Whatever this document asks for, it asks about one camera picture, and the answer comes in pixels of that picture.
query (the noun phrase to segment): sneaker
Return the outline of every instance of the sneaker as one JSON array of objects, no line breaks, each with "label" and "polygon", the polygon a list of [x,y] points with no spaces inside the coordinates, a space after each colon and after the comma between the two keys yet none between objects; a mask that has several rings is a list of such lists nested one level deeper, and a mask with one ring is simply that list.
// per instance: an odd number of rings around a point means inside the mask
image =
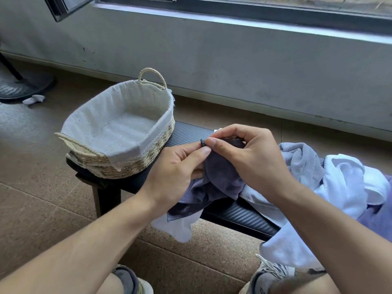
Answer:
[{"label": "sneaker", "polygon": [[118,264],[113,269],[113,274],[121,280],[124,294],[154,294],[153,287],[149,282],[137,277],[132,270],[124,265]]},{"label": "sneaker", "polygon": [[239,294],[268,294],[270,287],[277,281],[294,276],[295,268],[269,262],[256,254],[261,260],[259,269],[253,274],[251,280],[241,289]]}]

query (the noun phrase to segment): left hand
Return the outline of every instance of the left hand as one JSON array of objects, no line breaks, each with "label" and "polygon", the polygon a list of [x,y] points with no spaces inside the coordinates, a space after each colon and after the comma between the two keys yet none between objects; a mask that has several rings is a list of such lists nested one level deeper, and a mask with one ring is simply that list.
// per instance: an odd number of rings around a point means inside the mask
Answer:
[{"label": "left hand", "polygon": [[158,218],[173,207],[187,190],[190,180],[201,178],[204,170],[200,164],[208,157],[211,148],[200,142],[166,147],[138,193],[149,199],[152,217]]}]

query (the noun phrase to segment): black bench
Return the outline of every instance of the black bench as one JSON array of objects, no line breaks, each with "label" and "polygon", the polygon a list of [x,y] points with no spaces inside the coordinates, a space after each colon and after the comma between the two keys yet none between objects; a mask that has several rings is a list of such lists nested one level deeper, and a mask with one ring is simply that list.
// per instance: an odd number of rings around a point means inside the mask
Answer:
[{"label": "black bench", "polygon": [[[177,121],[174,132],[165,146],[198,141],[201,138],[207,138],[212,132],[206,128]],[[97,217],[121,203],[121,190],[137,193],[152,166],[151,164],[142,172],[127,178],[104,179],[95,176],[69,159],[67,159],[67,164],[77,172],[78,179],[92,186]],[[242,198],[238,198],[237,201],[231,198],[216,200],[204,209],[201,218],[264,241],[279,231],[278,226],[262,217]]]}]

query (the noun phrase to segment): bench top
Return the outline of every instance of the bench top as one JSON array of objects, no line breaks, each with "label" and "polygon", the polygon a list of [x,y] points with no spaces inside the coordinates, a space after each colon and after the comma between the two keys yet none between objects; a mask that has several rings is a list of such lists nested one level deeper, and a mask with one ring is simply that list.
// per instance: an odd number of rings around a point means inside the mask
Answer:
[{"label": "bench top", "polygon": [[[195,142],[207,138],[212,133],[213,130],[176,121],[173,134],[165,146]],[[105,179],[95,176],[87,169],[67,159],[67,164],[78,173],[78,177],[82,176],[83,181],[102,187],[110,185],[134,194],[144,184],[154,162],[145,170],[133,176],[121,179]],[[279,231],[278,226],[262,217],[242,198],[238,198],[236,201],[229,197],[216,200],[204,209],[201,218],[264,241],[267,241]]]}]

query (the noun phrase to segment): dark purple towel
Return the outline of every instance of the dark purple towel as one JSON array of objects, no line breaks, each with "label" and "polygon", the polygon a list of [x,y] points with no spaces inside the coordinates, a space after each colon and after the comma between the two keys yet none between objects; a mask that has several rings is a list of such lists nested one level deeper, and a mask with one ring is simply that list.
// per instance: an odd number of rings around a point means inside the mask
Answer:
[{"label": "dark purple towel", "polygon": [[392,242],[392,176],[385,177],[391,184],[385,203],[369,206],[358,218],[358,222]]},{"label": "dark purple towel", "polygon": [[[245,145],[240,139],[226,140],[238,148]],[[224,197],[238,199],[238,194],[245,186],[233,164],[221,155],[211,151],[204,161],[204,177],[193,179],[184,196],[167,212],[167,220],[172,221],[190,216],[211,202]]]}]

